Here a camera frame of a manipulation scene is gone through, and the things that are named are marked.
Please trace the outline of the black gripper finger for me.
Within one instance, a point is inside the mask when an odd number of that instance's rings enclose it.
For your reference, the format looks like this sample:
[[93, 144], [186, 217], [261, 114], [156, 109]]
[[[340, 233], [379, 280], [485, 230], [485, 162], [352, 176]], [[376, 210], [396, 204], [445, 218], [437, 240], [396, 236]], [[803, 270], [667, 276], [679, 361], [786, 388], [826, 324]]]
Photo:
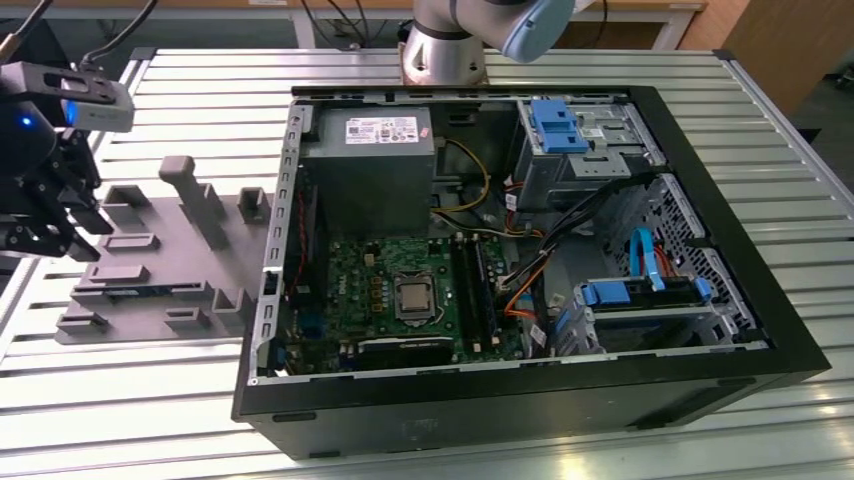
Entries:
[[77, 209], [66, 218], [44, 215], [1, 213], [1, 251], [17, 256], [69, 257], [74, 261], [97, 261], [100, 251], [80, 235], [77, 226], [86, 233], [100, 234], [100, 213]]
[[69, 231], [68, 217], [90, 234], [109, 234], [113, 227], [98, 212], [94, 190], [100, 174], [85, 135], [76, 129], [49, 129], [52, 146], [38, 166], [38, 216], [60, 231]]

